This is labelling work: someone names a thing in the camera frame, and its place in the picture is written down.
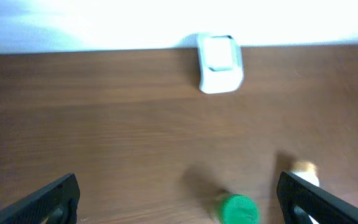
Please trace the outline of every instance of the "container lid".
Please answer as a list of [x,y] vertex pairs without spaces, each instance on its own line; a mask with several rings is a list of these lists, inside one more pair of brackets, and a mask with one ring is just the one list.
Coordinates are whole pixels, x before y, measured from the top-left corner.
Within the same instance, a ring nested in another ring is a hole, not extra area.
[[243,195],[231,195],[220,207],[222,224],[258,224],[259,211],[254,201]]

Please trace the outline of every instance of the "green bottle cap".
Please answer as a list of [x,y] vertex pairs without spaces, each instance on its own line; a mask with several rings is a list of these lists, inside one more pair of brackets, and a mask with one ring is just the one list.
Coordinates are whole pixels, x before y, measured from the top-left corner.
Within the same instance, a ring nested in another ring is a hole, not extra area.
[[254,201],[243,195],[230,195],[219,207],[222,224],[259,224],[259,211]]

